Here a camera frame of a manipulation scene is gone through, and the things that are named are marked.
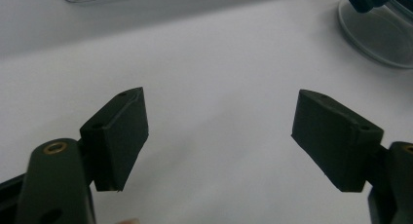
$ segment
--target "white table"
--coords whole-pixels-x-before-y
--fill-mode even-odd
[[[338,1],[0,0],[0,180],[142,86],[149,139],[99,224],[369,223],[370,186],[340,193],[290,137],[309,89],[413,141],[413,71],[355,51]]]

